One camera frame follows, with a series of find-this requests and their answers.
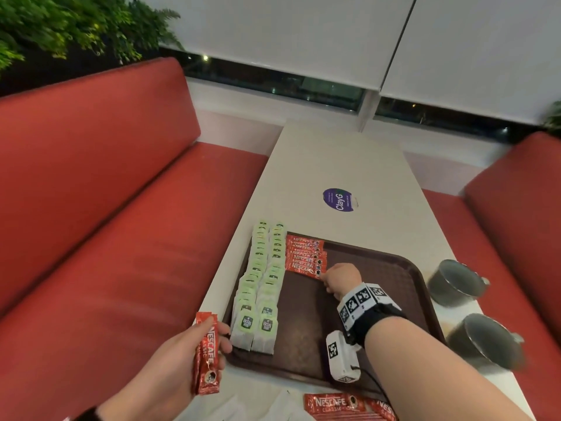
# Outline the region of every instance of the red seat cushion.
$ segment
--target red seat cushion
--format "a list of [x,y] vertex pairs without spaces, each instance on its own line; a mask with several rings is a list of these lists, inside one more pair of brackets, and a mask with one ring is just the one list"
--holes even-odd
[[0,315],[200,128],[157,59],[0,99]]
[[197,143],[10,311],[3,419],[101,403],[191,325],[266,161]]
[[483,312],[525,340],[527,366],[515,376],[534,415],[538,421],[558,420],[561,348],[464,201],[429,190],[424,193],[457,260],[491,282],[479,299]]
[[467,185],[466,203],[561,344],[561,140],[532,134]]

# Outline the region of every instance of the cup handle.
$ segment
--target cup handle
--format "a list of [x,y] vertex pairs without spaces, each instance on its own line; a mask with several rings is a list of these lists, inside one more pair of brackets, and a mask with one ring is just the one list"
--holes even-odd
[[510,335],[512,335],[512,338],[514,338],[514,340],[518,344],[522,344],[524,342],[524,338],[520,334],[516,334],[515,332],[511,332]]

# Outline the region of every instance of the round sticker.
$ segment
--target round sticker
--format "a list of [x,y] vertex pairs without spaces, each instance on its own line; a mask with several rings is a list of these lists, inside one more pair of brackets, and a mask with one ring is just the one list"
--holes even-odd
[[327,189],[323,192],[323,200],[337,211],[353,211],[352,195],[343,189]]

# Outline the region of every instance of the window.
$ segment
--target window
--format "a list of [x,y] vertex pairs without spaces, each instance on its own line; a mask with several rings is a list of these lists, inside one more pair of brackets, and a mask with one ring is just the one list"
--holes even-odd
[[437,108],[405,100],[392,98],[380,99],[376,115],[415,124],[444,128],[502,142],[515,144],[529,134],[542,130],[537,126],[498,120],[497,118]]
[[307,100],[353,112],[359,110],[365,93],[365,89],[359,87],[179,50],[161,48],[160,54],[175,57],[187,77]]

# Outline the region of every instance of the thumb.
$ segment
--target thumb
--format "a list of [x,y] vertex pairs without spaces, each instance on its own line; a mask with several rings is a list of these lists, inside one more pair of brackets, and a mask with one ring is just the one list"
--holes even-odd
[[213,317],[207,318],[204,322],[200,324],[193,325],[187,331],[185,331],[185,335],[181,338],[181,341],[185,343],[185,345],[189,348],[194,350],[195,347],[199,345],[202,339],[207,335],[214,324]]

